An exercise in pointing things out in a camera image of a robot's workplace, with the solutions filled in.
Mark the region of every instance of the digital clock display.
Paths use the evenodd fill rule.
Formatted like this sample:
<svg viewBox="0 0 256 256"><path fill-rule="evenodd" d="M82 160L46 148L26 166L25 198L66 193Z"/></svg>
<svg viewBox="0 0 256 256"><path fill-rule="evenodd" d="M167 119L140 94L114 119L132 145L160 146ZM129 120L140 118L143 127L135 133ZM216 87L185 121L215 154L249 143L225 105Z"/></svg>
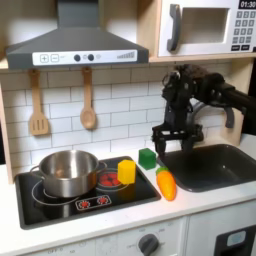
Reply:
<svg viewBox="0 0 256 256"><path fill-rule="evenodd" d="M256 1L240 0L239 9L256 9Z"/></svg>

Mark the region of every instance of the green block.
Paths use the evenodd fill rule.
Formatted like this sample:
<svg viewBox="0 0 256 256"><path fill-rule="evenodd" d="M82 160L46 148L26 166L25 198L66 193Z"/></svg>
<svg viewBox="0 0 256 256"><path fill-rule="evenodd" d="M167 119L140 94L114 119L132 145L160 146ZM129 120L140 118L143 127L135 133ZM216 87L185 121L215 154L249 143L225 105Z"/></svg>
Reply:
<svg viewBox="0 0 256 256"><path fill-rule="evenodd" d="M149 148L139 150L139 164L146 170L156 167L156 153Z"/></svg>

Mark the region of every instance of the yellow block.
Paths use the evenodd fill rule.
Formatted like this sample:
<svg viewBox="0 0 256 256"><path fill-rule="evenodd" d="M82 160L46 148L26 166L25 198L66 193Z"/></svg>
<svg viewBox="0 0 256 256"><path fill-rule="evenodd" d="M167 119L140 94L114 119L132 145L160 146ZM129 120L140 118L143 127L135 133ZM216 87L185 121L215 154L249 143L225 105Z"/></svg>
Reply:
<svg viewBox="0 0 256 256"><path fill-rule="evenodd" d="M118 164L118 180L124 184L135 183L136 164L131 160L123 160Z"/></svg>

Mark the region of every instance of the microwave door handle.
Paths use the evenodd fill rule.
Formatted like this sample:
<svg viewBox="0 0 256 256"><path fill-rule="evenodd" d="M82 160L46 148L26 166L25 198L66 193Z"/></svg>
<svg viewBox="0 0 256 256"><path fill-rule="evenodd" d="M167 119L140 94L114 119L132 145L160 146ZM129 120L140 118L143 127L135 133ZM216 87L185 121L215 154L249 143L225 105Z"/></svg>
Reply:
<svg viewBox="0 0 256 256"><path fill-rule="evenodd" d="M181 33L181 11L179 4L171 4L170 15L173 18L172 39L167 41L169 52L177 49Z"/></svg>

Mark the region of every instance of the microwave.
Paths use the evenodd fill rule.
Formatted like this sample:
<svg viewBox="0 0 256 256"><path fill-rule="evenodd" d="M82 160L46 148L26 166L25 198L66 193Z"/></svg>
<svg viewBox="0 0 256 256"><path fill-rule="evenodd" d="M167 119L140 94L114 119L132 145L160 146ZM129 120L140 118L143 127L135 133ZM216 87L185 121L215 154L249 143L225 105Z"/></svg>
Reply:
<svg viewBox="0 0 256 256"><path fill-rule="evenodd" d="M163 0L159 57L256 51L256 1Z"/></svg>

